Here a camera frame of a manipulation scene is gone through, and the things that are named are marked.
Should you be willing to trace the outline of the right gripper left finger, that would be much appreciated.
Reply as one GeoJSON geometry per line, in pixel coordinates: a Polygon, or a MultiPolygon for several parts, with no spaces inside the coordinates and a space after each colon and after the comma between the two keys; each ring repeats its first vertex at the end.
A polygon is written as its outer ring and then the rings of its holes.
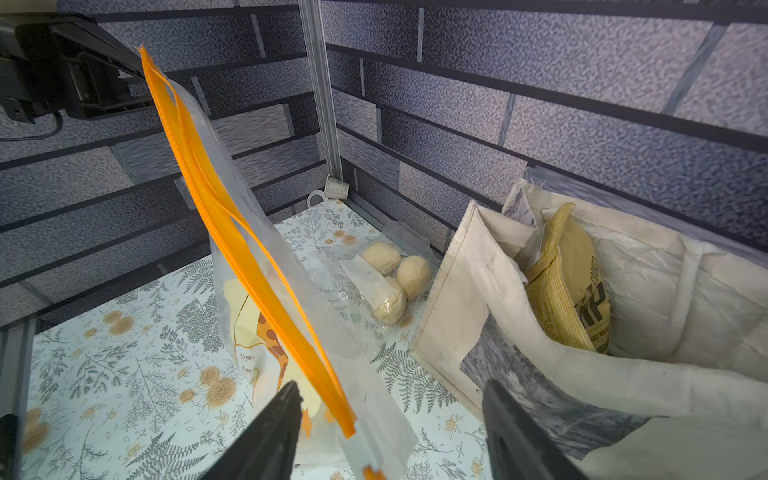
{"type": "Polygon", "coordinates": [[[294,381],[284,385],[201,479],[289,479],[301,425],[301,400],[294,381]]]}

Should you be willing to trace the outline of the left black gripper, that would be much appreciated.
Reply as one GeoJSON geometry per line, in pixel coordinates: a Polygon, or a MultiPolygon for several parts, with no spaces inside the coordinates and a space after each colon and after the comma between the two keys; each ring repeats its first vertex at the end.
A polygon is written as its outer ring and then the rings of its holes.
{"type": "Polygon", "coordinates": [[[149,108],[129,77],[144,77],[139,56],[88,16],[1,16],[1,106],[14,121],[60,111],[93,121],[149,108]]]}

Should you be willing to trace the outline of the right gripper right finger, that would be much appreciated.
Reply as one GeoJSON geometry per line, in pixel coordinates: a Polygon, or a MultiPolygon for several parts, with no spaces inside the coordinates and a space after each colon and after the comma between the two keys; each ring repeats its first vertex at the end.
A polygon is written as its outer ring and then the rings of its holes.
{"type": "Polygon", "coordinates": [[[489,380],[482,412],[493,479],[586,479],[504,386],[489,380]]]}

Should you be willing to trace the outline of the clear orange zip-top bag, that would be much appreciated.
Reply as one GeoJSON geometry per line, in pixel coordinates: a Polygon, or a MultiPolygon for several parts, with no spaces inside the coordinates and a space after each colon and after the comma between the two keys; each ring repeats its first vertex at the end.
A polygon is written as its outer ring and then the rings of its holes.
{"type": "Polygon", "coordinates": [[[358,479],[400,479],[416,444],[413,428],[342,316],[315,285],[246,184],[199,103],[147,51],[144,78],[176,163],[211,240],[223,343],[229,337],[226,280],[236,279],[320,396],[325,415],[299,438],[294,467],[342,463],[358,479]]]}

